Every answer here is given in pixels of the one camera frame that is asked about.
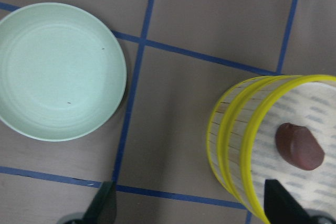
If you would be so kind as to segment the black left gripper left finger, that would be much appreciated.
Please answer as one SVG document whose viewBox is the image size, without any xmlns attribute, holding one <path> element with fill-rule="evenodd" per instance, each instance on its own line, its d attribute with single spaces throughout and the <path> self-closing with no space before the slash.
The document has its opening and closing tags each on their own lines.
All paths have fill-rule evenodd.
<svg viewBox="0 0 336 224">
<path fill-rule="evenodd" d="M 114 223 L 117 217 L 115 182 L 103 182 L 87 211 L 84 223 Z"/>
</svg>

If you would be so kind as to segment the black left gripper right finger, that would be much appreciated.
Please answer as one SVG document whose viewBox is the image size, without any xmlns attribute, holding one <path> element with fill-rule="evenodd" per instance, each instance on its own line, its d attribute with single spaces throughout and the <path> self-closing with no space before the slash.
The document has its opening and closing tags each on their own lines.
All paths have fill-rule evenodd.
<svg viewBox="0 0 336 224">
<path fill-rule="evenodd" d="M 266 179 L 264 212 L 270 223 L 314 223 L 308 213 L 276 179 Z"/>
</svg>

